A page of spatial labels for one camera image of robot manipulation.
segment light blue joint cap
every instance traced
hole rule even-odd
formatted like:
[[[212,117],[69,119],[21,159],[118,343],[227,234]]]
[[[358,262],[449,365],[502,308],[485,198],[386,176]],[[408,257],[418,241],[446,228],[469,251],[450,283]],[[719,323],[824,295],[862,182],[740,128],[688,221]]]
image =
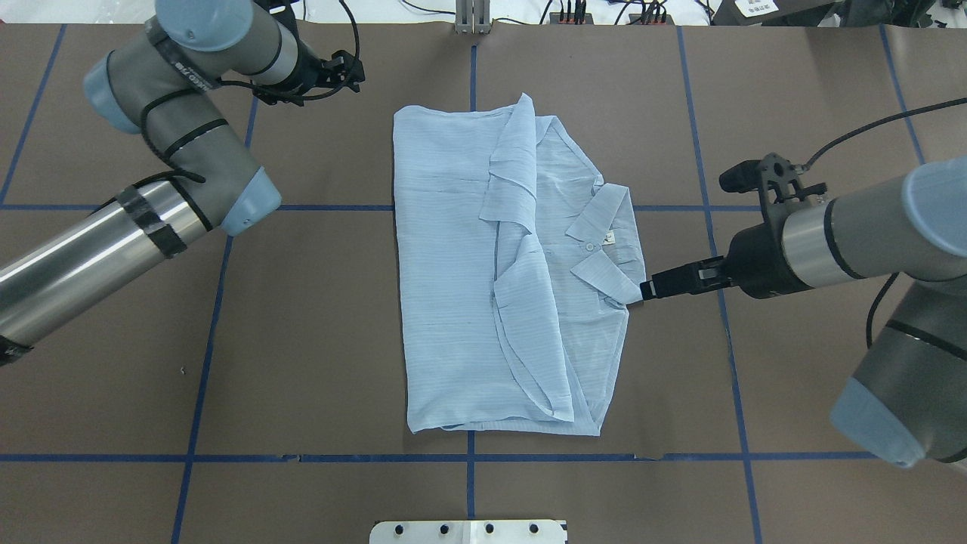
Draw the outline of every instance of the light blue joint cap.
[[[232,209],[228,210],[228,215],[221,222],[221,228],[232,236],[238,236],[246,228],[262,221],[281,204],[282,195],[265,173],[265,168],[261,167],[251,177],[239,199],[235,200]]]
[[[923,165],[907,174],[903,209],[931,244],[967,257],[967,156]]]
[[[222,51],[239,43],[251,28],[253,6],[251,0],[155,0],[161,28],[195,51]]]
[[[855,378],[846,382],[830,421],[860,447],[899,467],[912,467],[926,453],[894,413]]]
[[[111,79],[107,73],[107,55],[94,65],[94,68],[84,76],[84,96],[87,102],[91,103],[94,111],[98,113],[115,129],[128,134],[136,135],[141,132],[131,119],[124,114],[121,106],[114,98],[114,91],[111,89]]]

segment folded shirt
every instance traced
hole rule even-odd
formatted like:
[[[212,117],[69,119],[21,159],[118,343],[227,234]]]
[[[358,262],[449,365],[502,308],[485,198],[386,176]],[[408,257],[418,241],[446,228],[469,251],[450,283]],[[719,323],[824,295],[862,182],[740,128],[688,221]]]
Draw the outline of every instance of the folded shirt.
[[[645,281],[628,188],[527,95],[407,106],[393,142],[411,431],[599,435]]]

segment white bracket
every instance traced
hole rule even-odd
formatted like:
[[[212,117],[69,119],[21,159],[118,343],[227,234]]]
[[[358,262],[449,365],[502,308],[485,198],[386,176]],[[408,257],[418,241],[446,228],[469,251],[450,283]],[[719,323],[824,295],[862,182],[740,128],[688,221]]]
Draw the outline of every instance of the white bracket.
[[[382,522],[369,544],[567,544],[568,523],[556,520]]]
[[[456,0],[457,34],[490,33],[490,0]]]

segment fabric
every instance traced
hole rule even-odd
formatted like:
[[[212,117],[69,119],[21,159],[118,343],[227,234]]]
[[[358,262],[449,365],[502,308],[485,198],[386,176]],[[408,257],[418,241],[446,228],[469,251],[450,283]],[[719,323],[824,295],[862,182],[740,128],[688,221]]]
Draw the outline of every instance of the fabric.
[[[599,435],[645,281],[628,188],[527,95],[407,106],[393,141],[410,429]]]

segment white plate with holes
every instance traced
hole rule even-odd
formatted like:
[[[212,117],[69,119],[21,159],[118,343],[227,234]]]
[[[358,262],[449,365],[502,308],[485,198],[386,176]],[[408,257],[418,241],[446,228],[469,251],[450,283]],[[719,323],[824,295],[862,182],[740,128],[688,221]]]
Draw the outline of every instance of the white plate with holes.
[[[555,520],[381,522],[369,544],[567,544],[568,524]]]

